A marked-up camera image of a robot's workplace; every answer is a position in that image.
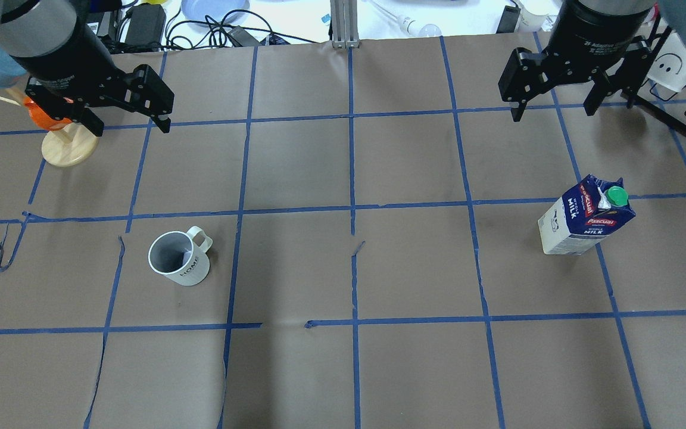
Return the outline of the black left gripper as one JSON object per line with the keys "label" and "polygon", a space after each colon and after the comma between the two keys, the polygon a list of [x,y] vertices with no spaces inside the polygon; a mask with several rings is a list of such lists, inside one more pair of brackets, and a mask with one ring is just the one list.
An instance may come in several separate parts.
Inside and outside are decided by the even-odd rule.
{"label": "black left gripper", "polygon": [[114,64],[28,64],[26,94],[55,120],[83,125],[101,138],[104,122],[90,108],[143,114],[169,133],[174,93],[152,66],[126,71]]}

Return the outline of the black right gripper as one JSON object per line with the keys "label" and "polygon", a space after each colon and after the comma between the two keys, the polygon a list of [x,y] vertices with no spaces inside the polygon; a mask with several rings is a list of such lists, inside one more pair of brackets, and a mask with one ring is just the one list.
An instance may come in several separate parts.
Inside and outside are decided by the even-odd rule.
{"label": "black right gripper", "polygon": [[585,113],[593,116],[617,91],[632,108],[652,62],[653,50],[642,36],[552,36],[544,52],[512,49],[498,89],[509,103],[513,122],[520,122],[535,97],[558,85],[593,81],[583,103]]}

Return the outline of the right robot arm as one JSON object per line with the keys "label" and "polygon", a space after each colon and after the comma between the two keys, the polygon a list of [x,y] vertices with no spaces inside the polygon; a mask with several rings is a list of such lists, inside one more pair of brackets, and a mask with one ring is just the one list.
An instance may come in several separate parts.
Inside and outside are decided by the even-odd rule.
{"label": "right robot arm", "polygon": [[564,1],[547,46],[513,49],[504,66],[498,88],[512,119],[559,85],[593,83],[583,103],[588,115],[614,92],[639,89],[658,55],[639,35],[654,7],[686,47],[686,1]]}

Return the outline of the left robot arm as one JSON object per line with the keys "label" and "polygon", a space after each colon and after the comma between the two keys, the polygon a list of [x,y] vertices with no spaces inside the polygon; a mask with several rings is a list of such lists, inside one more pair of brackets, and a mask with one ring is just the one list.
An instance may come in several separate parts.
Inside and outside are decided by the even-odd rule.
{"label": "left robot arm", "polygon": [[27,95],[52,119],[102,136],[93,108],[116,107],[170,130],[172,90],[152,66],[118,68],[69,1],[0,1],[0,49],[30,75]]}

